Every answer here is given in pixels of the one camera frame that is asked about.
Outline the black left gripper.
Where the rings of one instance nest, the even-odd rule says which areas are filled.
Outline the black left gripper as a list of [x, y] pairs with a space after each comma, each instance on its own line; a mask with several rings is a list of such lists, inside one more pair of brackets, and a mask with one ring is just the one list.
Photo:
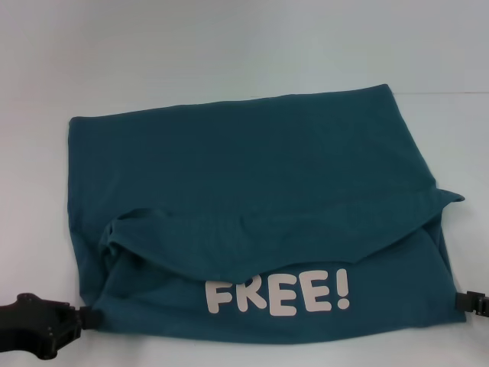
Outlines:
[[1, 351], [29, 352], [41, 360], [80, 338], [83, 330], [97, 330], [104, 320], [92, 307], [78, 310], [68, 303], [19, 294], [13, 304], [1, 307]]

